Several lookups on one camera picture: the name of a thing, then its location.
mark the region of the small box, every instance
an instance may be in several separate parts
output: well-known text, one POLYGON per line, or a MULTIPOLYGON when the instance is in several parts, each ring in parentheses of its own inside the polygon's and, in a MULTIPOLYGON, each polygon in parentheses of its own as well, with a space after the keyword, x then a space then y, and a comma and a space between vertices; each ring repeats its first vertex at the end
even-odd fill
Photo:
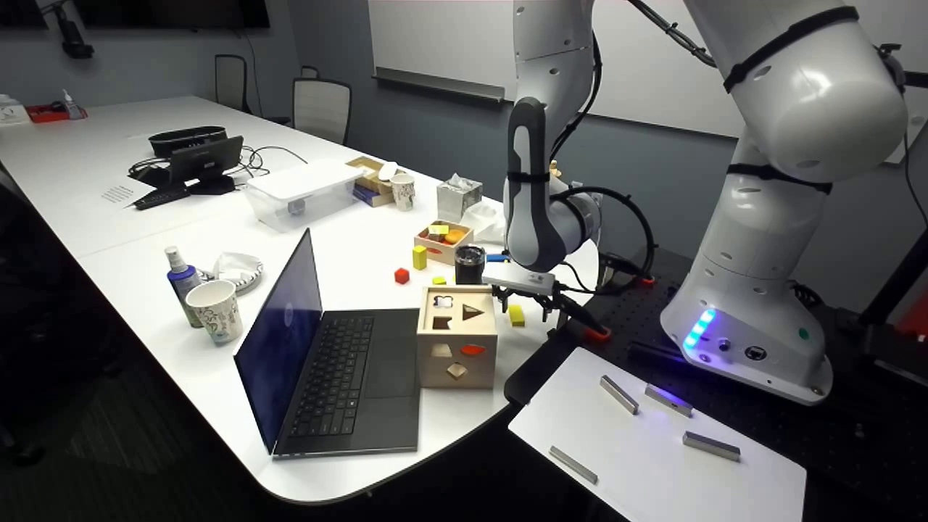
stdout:
POLYGON ((333 215, 351 202, 351 167, 316 164, 288 167, 243 182, 261 222, 275 229, 309 225, 316 218, 333 215))
POLYGON ((439 186, 439 219, 458 222, 471 205, 486 198, 486 186, 467 177, 452 174, 439 186))
POLYGON ((426 287, 417 314, 417 376, 425 388, 493 388, 496 345, 491 287, 426 287))
POLYGON ((446 219, 433 219, 426 229, 416 234, 416 243, 426 247, 426 256, 441 263, 455 263, 455 248, 471 243, 471 229, 446 219))

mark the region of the chair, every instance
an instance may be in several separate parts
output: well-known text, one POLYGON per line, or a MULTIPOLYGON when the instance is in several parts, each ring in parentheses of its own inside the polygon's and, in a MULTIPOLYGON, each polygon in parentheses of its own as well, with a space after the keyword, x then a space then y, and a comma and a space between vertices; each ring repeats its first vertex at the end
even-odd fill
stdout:
POLYGON ((346 141, 351 118, 351 86, 323 77, 293 80, 293 128, 346 141))
POLYGON ((249 64, 240 55, 214 55, 214 102, 249 113, 249 64))

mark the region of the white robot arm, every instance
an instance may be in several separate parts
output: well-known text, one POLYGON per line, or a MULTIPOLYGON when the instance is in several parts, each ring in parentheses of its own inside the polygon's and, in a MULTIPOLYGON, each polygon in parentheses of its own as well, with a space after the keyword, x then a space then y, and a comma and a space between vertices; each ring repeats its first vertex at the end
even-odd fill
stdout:
MULTIPOLYGON (((687 363, 796 402, 834 388, 825 330, 793 269, 829 186, 905 135, 905 99, 842 0, 686 0, 745 134, 696 260, 661 314, 687 363)), ((555 135, 588 95, 591 0, 516 0, 519 99, 510 115, 509 248, 552 269, 588 237, 594 202, 552 202, 555 135)))

